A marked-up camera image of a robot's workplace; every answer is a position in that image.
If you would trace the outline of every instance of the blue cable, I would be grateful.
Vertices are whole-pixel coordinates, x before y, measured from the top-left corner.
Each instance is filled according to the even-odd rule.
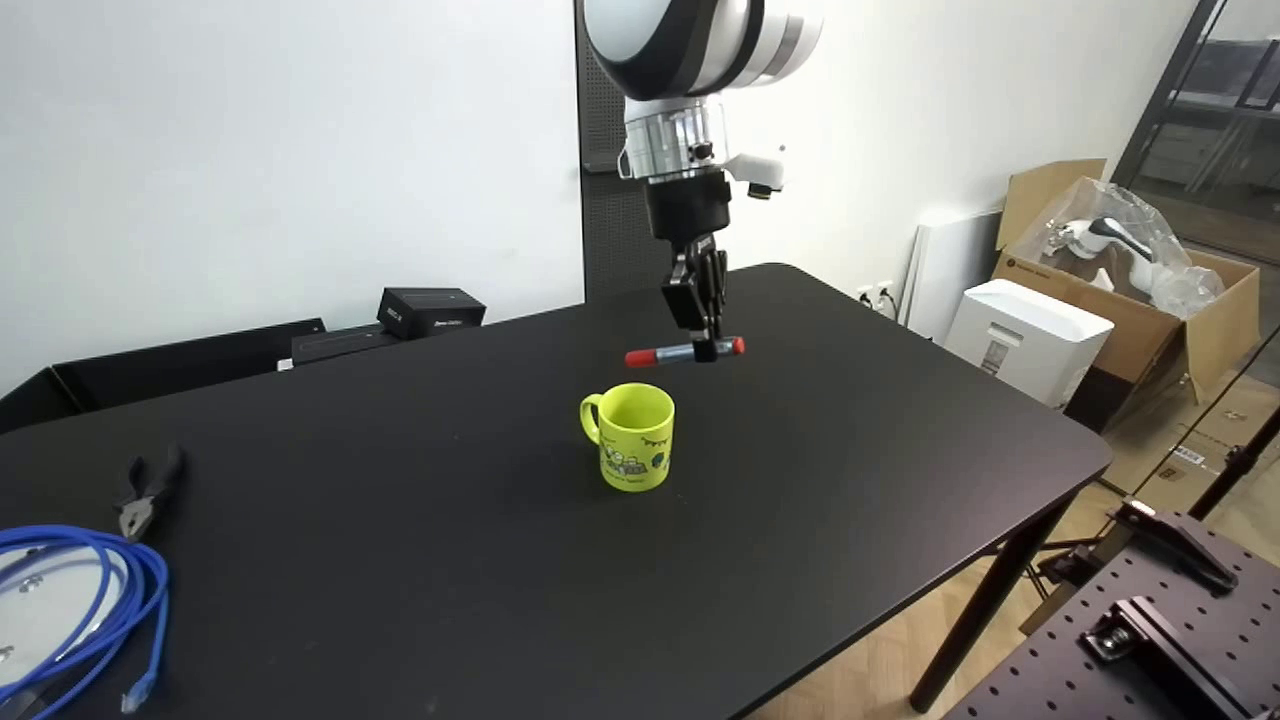
[[[0,553],[22,553],[22,559],[0,569],[0,594],[22,587],[17,582],[22,573],[27,573],[31,562],[44,562],[54,554],[94,553],[101,562],[101,582],[96,582],[94,604],[83,609],[81,624],[27,674],[22,674],[17,685],[0,685],[0,706],[9,699],[40,696],[40,688],[54,679],[73,679],[60,696],[40,696],[44,706],[35,720],[55,715],[77,696],[83,696],[96,685],[96,674],[117,659],[126,640],[145,620],[155,616],[151,659],[147,659],[145,674],[120,696],[120,710],[127,715],[140,703],[147,703],[147,696],[161,679],[165,634],[167,634],[167,562],[165,562],[165,554],[155,546],[131,545],[126,535],[65,529],[65,523],[0,529]]]

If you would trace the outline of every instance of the floor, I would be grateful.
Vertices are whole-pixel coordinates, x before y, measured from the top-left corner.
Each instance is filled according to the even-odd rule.
[[[1265,266],[1265,337],[1280,326],[1280,273]],[[1237,374],[1215,405],[1198,405],[1189,388],[1159,390],[1129,413],[1104,434],[1116,452],[1108,481],[1159,512],[1185,512],[1207,489],[1234,430],[1255,426],[1280,409],[1280,339],[1265,343],[1245,374]],[[1057,535],[1096,535],[1116,512],[1122,497],[1083,489]],[[1280,562],[1280,442],[1274,442],[1252,475],[1207,514],[1207,523],[1248,553]],[[960,576],[917,600],[898,620],[780,691],[756,720],[903,720],[917,715],[903,696],[960,616],[967,592],[993,559],[967,562]],[[1040,609],[1032,580],[1000,609],[978,653],[960,665],[928,715],[946,715],[974,685],[981,685],[1018,645],[1021,624]]]

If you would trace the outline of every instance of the red object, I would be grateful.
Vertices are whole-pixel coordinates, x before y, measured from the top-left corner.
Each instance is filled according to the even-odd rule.
[[[652,369],[658,364],[658,347],[638,347],[624,354],[627,369]]]

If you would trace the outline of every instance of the cardboard box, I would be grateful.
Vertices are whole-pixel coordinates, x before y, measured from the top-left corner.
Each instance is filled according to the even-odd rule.
[[[1252,354],[1260,343],[1260,266],[1192,253],[1198,264],[1207,264],[1224,280],[1224,297],[1192,320],[1163,315],[1154,303],[1139,303],[1122,291],[1094,286],[1079,277],[1046,266],[1013,255],[1007,243],[1027,234],[1046,220],[1050,205],[1062,198],[1079,175],[1102,175],[1104,158],[1066,158],[1021,172],[1007,178],[1007,205],[995,234],[995,273],[1004,280],[1027,285],[1116,322],[1096,369],[1139,388],[1159,374],[1189,374],[1198,398],[1214,398],[1224,381]]]

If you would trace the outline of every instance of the table leg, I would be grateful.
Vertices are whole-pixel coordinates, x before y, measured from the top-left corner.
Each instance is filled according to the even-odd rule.
[[[932,699],[946,691],[946,685],[952,679],[952,673],[960,668],[967,649],[981,640],[981,630],[989,626],[989,620],[995,616],[995,609],[1004,604],[1013,582],[1035,559],[1035,546],[1046,545],[1046,535],[1057,529],[1057,518],[1069,512],[1071,498],[1076,498],[1076,492],[1066,497],[1062,502],[1050,502],[1040,514],[1032,514],[1023,529],[1018,529],[1004,539],[1004,553],[995,554],[995,562],[989,569],[985,582],[964,604],[952,634],[946,640],[946,649],[932,656],[928,673],[911,688],[909,703],[917,710],[928,710]]]

